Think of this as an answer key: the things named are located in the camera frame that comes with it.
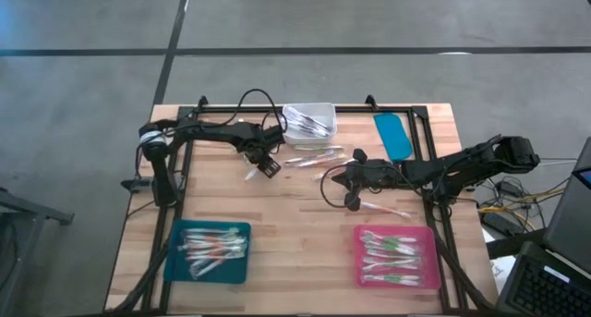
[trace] black metal frame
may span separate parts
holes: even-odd
[[[22,215],[26,217],[26,219],[30,219],[32,222],[27,235],[23,236],[22,234],[19,234],[18,237],[13,238],[20,240],[20,237],[23,236],[24,245],[18,247],[18,256],[15,256],[15,258],[17,258],[15,268],[13,272],[8,275],[6,287],[3,288],[3,291],[6,292],[6,295],[3,296],[4,301],[0,302],[0,316],[7,316],[12,311],[12,306],[16,301],[14,297],[23,279],[23,269],[29,264],[30,258],[35,249],[35,245],[37,244],[37,240],[41,235],[41,230],[43,228],[45,219],[54,219],[58,221],[60,225],[68,226],[72,223],[74,214],[63,213],[32,201],[26,201],[1,188],[0,206],[12,211],[12,213],[4,213],[3,216]]]
[[[254,106],[243,106],[237,108],[235,106],[209,106],[207,98],[202,97],[199,101],[197,107],[192,106],[181,106],[178,109],[178,116],[186,116],[187,112],[199,113],[199,114],[232,114],[234,111],[238,111],[238,113],[268,113],[271,109],[268,105],[254,105]],[[373,96],[368,95],[365,104],[360,105],[335,105],[337,113],[395,113],[395,114],[404,114],[408,117],[408,124],[410,128],[410,135],[411,135],[411,142],[413,144],[414,155],[415,158],[418,160],[423,159],[423,153],[421,150],[420,140],[418,137],[418,128],[416,120],[420,119],[424,133],[425,139],[427,144],[427,151],[428,156],[430,159],[436,158],[437,154],[435,151],[435,141],[433,140],[433,135],[431,131],[431,126],[428,117],[428,109],[424,105],[412,105],[412,106],[379,106],[377,105]],[[182,177],[188,177],[191,157],[192,157],[192,146],[193,143],[188,142],[185,148],[185,156],[183,158],[183,164],[181,169]],[[175,169],[176,162],[177,162],[177,154],[171,155],[169,160],[169,168]],[[186,186],[181,187],[181,199],[178,205],[175,207],[173,218],[174,220],[179,219],[182,217],[183,209],[184,209],[184,202],[185,202],[185,193],[186,193]],[[427,225],[431,227],[434,231],[437,231],[438,228],[436,226],[436,221],[433,216],[433,206],[427,200],[423,199],[425,215],[427,219]],[[450,215],[447,213],[447,207],[445,205],[440,205],[440,222],[443,227],[444,239],[445,244],[448,248],[448,251],[452,255],[452,257],[457,261],[458,254],[455,245],[455,240],[453,237],[452,231],[452,222],[450,219]],[[163,241],[164,238],[164,230],[166,219],[168,216],[169,209],[161,208],[158,213],[158,220],[156,222],[154,238],[152,242],[152,250],[151,250],[151,263],[154,261],[156,256],[161,252],[163,248]],[[470,311],[468,309],[467,297],[465,294],[465,290],[461,284],[460,279],[456,276],[456,274],[452,274],[452,279],[455,287],[455,293],[458,298],[458,308],[452,308],[450,302],[450,295],[447,288],[447,283],[445,281],[445,273],[443,271],[443,263],[441,260],[441,253],[438,249],[438,262],[440,268],[440,280],[441,280],[441,288],[439,290],[440,293],[440,302],[441,302],[441,311],[442,313],[455,313],[457,314],[458,311],[464,311],[468,314],[473,313],[474,311]],[[171,291],[171,283],[167,281],[163,281],[163,290],[159,299],[158,308],[152,307],[152,294],[153,294],[153,286],[155,281],[154,278],[150,280],[150,283],[146,286],[143,292],[143,299],[141,302],[141,311],[146,313],[160,313],[166,314],[168,310],[168,301],[170,298],[170,291]]]

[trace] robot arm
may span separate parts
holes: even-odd
[[[408,160],[390,163],[370,159],[356,149],[356,160],[332,180],[347,188],[344,204],[352,211],[360,205],[361,189],[420,189],[431,184],[427,197],[436,202],[450,202],[463,188],[475,185],[499,173],[524,174],[539,164],[528,139],[496,136],[461,152],[429,161]]]
[[[164,131],[174,130],[173,140],[166,144]],[[154,171],[152,192],[156,205],[174,206],[178,202],[178,186],[173,172],[166,166],[166,157],[176,153],[189,140],[210,140],[227,142],[267,177],[271,178],[281,167],[269,152],[283,143],[281,126],[262,129],[260,124],[238,122],[234,124],[213,124],[187,118],[180,120],[160,120],[144,125],[139,130],[141,150]]]

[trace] blue case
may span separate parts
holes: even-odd
[[[375,115],[373,119],[391,161],[404,160],[413,153],[399,116],[385,113]]]
[[[227,260],[211,271],[193,279],[188,271],[189,262],[185,260],[186,251],[179,251],[178,246],[183,245],[181,232],[188,228],[230,229],[238,228],[239,234],[247,238],[247,250],[244,258]],[[164,266],[164,280],[166,281],[197,281],[221,284],[244,284],[247,281],[248,254],[250,251],[250,224],[219,221],[192,221],[176,220],[170,236],[170,248]]]

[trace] laptop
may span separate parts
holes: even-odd
[[[591,138],[542,242],[522,246],[497,308],[525,316],[591,316]]]

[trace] wooden table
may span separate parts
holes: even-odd
[[[451,106],[427,106],[437,155],[460,151]],[[176,118],[177,108],[178,105],[157,105],[152,120]],[[199,117],[223,121],[228,115]],[[261,120],[260,114],[238,117],[253,122]],[[369,158],[387,158],[372,114],[339,114],[337,119],[338,133],[333,144],[343,145],[348,155],[354,148],[362,148]],[[426,150],[422,130],[419,126],[422,150]],[[282,162],[302,154],[306,153],[284,145],[275,159]],[[350,213],[326,204],[320,196],[319,184],[312,181],[315,174],[325,171],[328,166],[306,169],[283,167],[273,179],[256,175],[245,182],[244,177],[250,167],[227,144],[196,141],[193,160],[183,218],[251,223],[253,234],[248,279],[242,286],[174,283],[169,313],[440,312],[436,290],[362,289],[357,288],[354,281],[354,226],[426,225],[423,203],[412,191],[384,190],[380,194],[362,192],[363,200],[410,213],[412,220],[371,210]],[[151,175],[150,164],[142,162],[141,172]],[[343,192],[342,187],[334,183],[327,184],[329,198],[342,202]],[[149,193],[136,195],[129,211],[151,199]],[[157,213],[156,207],[149,207],[127,221],[105,308],[120,303],[146,270]],[[472,202],[458,201],[453,206],[452,226],[460,264],[484,295],[495,302],[497,291]],[[449,270],[446,279],[450,295],[455,300]],[[160,297],[161,274],[156,284],[154,305]]]

